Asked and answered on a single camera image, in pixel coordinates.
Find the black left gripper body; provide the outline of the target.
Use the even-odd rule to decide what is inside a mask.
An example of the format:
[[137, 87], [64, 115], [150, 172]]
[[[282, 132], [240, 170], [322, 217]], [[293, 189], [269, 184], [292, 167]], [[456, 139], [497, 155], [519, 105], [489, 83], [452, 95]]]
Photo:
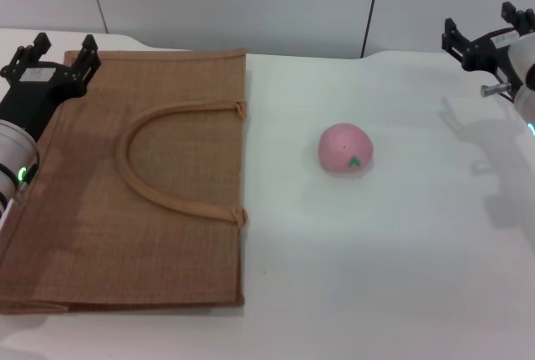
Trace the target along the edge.
[[6, 66], [1, 76], [9, 84], [1, 101], [1, 119], [38, 141], [63, 102], [87, 93], [90, 67], [38, 62], [27, 67]]

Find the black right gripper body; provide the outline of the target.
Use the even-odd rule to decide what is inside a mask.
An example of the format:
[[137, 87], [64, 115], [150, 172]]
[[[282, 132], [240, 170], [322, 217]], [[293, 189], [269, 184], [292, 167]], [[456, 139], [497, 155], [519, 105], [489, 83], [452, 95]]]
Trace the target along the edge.
[[517, 92], [523, 81], [512, 67], [508, 52], [520, 35], [514, 28], [489, 32], [470, 44], [470, 70], [492, 74], [501, 83], [509, 83], [511, 92]]

